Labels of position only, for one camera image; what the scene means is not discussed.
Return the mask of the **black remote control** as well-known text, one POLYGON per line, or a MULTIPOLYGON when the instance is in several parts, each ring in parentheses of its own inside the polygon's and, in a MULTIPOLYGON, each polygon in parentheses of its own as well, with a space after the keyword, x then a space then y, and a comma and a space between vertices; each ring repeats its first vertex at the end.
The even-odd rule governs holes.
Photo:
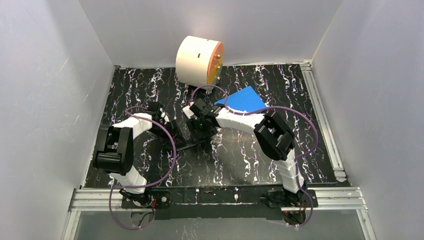
POLYGON ((199 141, 193 141, 192 139, 182 141, 182 140, 178 139, 175 142, 176 151, 180 152, 180 151, 195 147, 197 145, 204 143, 205 141, 206 141, 205 139, 202 139, 202 140, 199 140, 199 141))

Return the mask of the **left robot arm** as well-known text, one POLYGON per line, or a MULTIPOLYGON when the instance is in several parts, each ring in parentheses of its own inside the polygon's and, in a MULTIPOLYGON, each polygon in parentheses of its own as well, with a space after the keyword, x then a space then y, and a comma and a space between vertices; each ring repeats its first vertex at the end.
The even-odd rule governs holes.
POLYGON ((175 120, 170 120, 163 104, 153 101, 141 113, 135 113, 113 125, 101 125, 97 132, 91 164, 105 171, 132 195, 145 193, 148 180, 134 167, 134 141, 144 132, 156 135, 166 151, 173 149, 167 134, 151 120, 162 125, 172 137, 177 151, 188 146, 175 120))

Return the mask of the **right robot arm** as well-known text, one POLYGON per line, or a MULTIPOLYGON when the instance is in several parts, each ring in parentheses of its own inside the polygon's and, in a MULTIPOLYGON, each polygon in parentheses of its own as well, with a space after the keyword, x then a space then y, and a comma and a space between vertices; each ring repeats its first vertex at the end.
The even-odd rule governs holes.
POLYGON ((295 163, 295 136, 278 112, 247 114, 210 105, 202 99, 191 101, 182 110, 194 142, 214 136, 218 128, 255 136, 262 152, 275 162, 282 178, 280 202, 296 206, 304 201, 306 184, 295 163))

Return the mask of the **blue foam pad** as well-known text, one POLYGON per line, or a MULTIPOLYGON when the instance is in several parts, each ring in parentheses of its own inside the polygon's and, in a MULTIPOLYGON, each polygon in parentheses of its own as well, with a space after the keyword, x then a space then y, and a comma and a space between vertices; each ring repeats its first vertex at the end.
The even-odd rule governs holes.
POLYGON ((267 107, 251 86, 230 94, 227 99, 222 98, 214 102, 214 105, 228 109, 231 113, 240 113, 242 115, 267 107))

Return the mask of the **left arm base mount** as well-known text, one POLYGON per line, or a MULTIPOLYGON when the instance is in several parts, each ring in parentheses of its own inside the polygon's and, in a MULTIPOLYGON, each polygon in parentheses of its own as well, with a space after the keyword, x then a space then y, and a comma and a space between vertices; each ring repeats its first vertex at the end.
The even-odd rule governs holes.
POLYGON ((123 209, 167 209, 170 206, 171 196, 168 191, 149 188, 141 194, 129 193, 120 190, 123 196, 121 207, 123 209))

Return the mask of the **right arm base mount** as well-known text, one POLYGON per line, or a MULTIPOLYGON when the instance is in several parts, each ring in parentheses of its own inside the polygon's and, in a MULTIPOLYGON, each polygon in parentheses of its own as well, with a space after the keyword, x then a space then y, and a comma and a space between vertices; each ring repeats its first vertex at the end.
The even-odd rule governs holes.
POLYGON ((271 208, 295 208, 318 207, 318 197, 314 190, 307 190, 306 193, 299 190, 297 193, 285 189, 269 190, 266 193, 266 200, 271 208))

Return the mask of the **aluminium frame rail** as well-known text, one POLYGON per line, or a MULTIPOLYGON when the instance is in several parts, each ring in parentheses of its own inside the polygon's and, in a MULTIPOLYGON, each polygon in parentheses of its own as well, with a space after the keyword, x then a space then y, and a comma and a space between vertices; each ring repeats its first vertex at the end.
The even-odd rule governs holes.
MULTIPOLYGON (((301 73, 307 86, 315 116, 322 133, 322 139, 327 148, 333 173, 338 183, 346 183, 347 176, 342 159, 334 140, 324 106, 322 104, 317 84, 313 75, 312 63, 300 63, 301 73)), ((359 187, 313 187, 317 194, 318 210, 354 210, 358 217, 362 234, 366 240, 373 240, 373 232, 368 230, 369 217, 367 205, 359 187)))

